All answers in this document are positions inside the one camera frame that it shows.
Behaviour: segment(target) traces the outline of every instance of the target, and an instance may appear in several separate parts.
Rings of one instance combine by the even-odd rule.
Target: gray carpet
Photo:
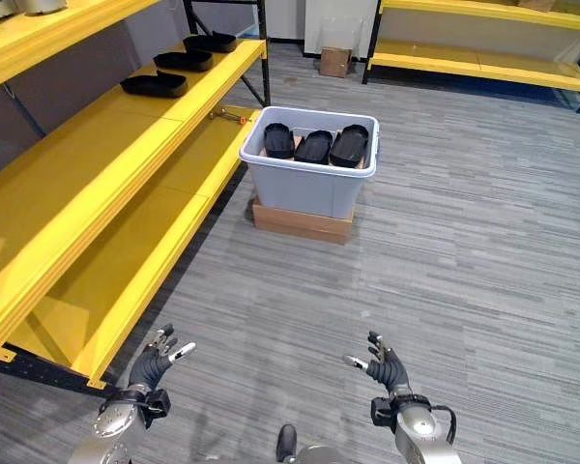
[[[377,176],[346,246],[255,230],[248,174],[214,210],[112,366],[123,372],[144,334],[168,321],[198,342],[162,381],[171,417],[134,462],[272,461],[291,421],[301,444],[401,463],[391,433],[369,419],[382,389],[339,360],[367,359],[375,329],[415,391],[457,411],[465,464],[580,464],[571,94],[407,72],[361,86],[361,64],[337,79],[295,45],[270,55],[274,103],[380,120]],[[252,104],[243,87],[229,100]],[[0,375],[0,464],[67,462],[99,403]]]

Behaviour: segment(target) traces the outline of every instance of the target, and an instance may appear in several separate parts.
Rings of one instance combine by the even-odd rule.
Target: shelf board
[[[69,0],[53,14],[0,21],[0,84],[159,0]]]
[[[264,41],[242,41],[214,54],[211,70],[183,72],[179,99],[116,86],[0,172],[0,347],[263,53]]]
[[[206,119],[9,338],[102,388],[101,376],[238,166],[259,111]]]
[[[387,8],[420,10],[493,17],[580,30],[580,4],[578,2],[558,0],[551,12],[539,12],[518,7],[516,4],[515,0],[383,0],[381,12]]]
[[[580,92],[580,67],[452,46],[379,40],[371,65],[452,73]]]

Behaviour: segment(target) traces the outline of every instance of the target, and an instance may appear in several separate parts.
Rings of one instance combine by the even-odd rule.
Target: small cardboard box
[[[350,238],[353,215],[354,210],[350,217],[337,219],[269,208],[262,206],[258,198],[253,201],[253,221],[258,229],[340,245]]]
[[[518,0],[518,7],[530,8],[539,12],[552,10],[556,0]]]
[[[345,77],[348,73],[351,59],[352,50],[323,46],[320,57],[320,74]]]

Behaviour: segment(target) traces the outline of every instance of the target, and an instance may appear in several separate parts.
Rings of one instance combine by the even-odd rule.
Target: robotic arm
[[[170,409],[167,392],[156,390],[157,384],[175,361],[195,350],[192,342],[168,354],[178,342],[176,337],[168,340],[173,332],[171,324],[156,332],[135,360],[129,386],[103,403],[93,433],[75,450],[69,464],[131,463],[146,429],[155,419],[167,416]]]
[[[347,355],[343,360],[383,384],[389,392],[388,398],[372,399],[374,425],[391,429],[395,446],[409,464],[462,464],[451,446],[455,439],[455,413],[447,406],[432,406],[425,396],[413,393],[404,364],[385,345],[382,336],[370,332],[367,339],[374,345],[369,347],[369,352],[377,361],[367,363]],[[450,413],[448,432],[434,417],[434,410]]]

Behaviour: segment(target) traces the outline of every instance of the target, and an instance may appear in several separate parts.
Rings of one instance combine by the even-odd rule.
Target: gray plastic bin
[[[260,156],[264,128],[285,124],[295,135],[343,130],[361,124],[369,132],[363,169],[327,166]],[[269,106],[264,108],[243,147],[260,203],[271,208],[300,211],[330,218],[348,218],[364,180],[376,173],[378,121],[370,116]]]

